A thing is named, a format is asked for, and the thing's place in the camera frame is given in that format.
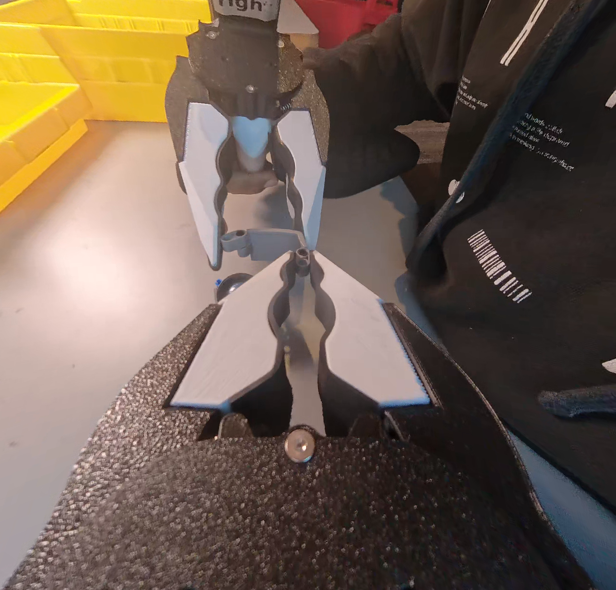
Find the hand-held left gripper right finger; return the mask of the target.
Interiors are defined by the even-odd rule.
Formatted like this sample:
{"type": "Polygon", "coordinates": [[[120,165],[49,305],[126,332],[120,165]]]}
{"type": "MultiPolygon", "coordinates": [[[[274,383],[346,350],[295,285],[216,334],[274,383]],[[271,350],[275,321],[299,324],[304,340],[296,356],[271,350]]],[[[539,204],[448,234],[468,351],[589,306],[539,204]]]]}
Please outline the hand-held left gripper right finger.
{"type": "Polygon", "coordinates": [[[383,300],[319,252],[311,254],[311,284],[328,372],[378,406],[429,404],[383,300]]]}

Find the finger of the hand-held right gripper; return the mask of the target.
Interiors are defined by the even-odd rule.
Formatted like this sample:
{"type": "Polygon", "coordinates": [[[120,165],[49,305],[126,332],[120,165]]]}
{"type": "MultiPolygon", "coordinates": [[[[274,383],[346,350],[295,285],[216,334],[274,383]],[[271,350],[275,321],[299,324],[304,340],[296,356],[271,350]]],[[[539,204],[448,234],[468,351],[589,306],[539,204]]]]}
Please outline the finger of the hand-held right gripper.
{"type": "Polygon", "coordinates": [[[184,158],[179,163],[196,230],[210,266],[222,264],[222,190],[224,178],[219,169],[219,153],[230,136],[228,118],[212,104],[189,102],[184,142],[184,158]]]}
{"type": "Polygon", "coordinates": [[[278,166],[285,175],[292,228],[310,250],[319,238],[325,167],[308,110],[290,110],[278,122],[278,166]]]}

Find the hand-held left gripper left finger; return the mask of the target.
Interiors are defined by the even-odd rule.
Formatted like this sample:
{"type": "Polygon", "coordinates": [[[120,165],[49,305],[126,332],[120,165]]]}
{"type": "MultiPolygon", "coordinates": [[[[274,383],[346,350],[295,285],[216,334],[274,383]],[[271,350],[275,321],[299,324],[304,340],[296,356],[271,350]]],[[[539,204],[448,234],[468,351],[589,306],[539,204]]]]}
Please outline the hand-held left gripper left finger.
{"type": "Polygon", "coordinates": [[[230,413],[281,362],[295,253],[286,252],[219,302],[219,311],[171,397],[172,408],[230,413]]]}

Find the grey toy joint assembly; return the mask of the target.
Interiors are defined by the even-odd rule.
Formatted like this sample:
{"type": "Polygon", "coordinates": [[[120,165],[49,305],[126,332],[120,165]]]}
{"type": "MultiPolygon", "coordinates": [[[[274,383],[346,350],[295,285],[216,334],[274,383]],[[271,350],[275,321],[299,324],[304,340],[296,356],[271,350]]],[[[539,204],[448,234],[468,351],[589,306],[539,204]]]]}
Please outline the grey toy joint assembly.
{"type": "Polygon", "coordinates": [[[225,278],[216,279],[214,283],[214,301],[216,303],[225,299],[229,294],[237,290],[253,277],[250,273],[237,272],[225,278]]]}

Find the grey angled toy frame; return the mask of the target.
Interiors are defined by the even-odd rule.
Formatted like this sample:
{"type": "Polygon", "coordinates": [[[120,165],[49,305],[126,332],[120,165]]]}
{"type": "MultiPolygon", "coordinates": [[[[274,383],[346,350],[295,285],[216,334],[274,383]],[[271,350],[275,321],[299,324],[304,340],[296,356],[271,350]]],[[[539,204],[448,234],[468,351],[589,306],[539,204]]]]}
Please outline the grey angled toy frame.
{"type": "Polygon", "coordinates": [[[224,252],[237,252],[241,257],[249,256],[254,261],[269,263],[267,271],[270,273],[273,273],[273,265],[278,263],[277,275],[282,279],[306,277],[310,273],[311,252],[300,231],[236,230],[223,234],[219,242],[224,252]]]}

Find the grey desk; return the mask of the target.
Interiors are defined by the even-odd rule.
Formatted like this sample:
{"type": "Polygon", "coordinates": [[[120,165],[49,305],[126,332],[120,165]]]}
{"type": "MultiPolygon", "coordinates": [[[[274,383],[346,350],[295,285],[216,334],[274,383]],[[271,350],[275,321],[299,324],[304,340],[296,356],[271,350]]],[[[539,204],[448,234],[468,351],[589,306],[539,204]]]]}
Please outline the grey desk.
{"type": "MultiPolygon", "coordinates": [[[[89,131],[1,213],[1,587],[49,520],[73,465],[122,387],[214,299],[214,283],[265,263],[236,254],[214,272],[174,170],[164,124],[89,131]]],[[[319,251],[385,301],[415,232],[400,179],[324,201],[319,251]]],[[[317,392],[323,328],[310,284],[291,293],[291,421],[324,433],[317,392]]],[[[608,588],[603,512],[564,480],[549,496],[567,539],[608,588]]]]}

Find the person's right hand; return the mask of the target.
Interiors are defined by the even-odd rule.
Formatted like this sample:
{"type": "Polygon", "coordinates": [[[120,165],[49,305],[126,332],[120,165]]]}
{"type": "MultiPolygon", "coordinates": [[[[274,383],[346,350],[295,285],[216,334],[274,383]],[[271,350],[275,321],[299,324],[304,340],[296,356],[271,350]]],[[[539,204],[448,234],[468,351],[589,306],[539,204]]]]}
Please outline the person's right hand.
{"type": "Polygon", "coordinates": [[[249,172],[235,165],[227,181],[227,192],[230,194],[258,194],[279,183],[272,165],[266,164],[263,169],[249,172]]]}

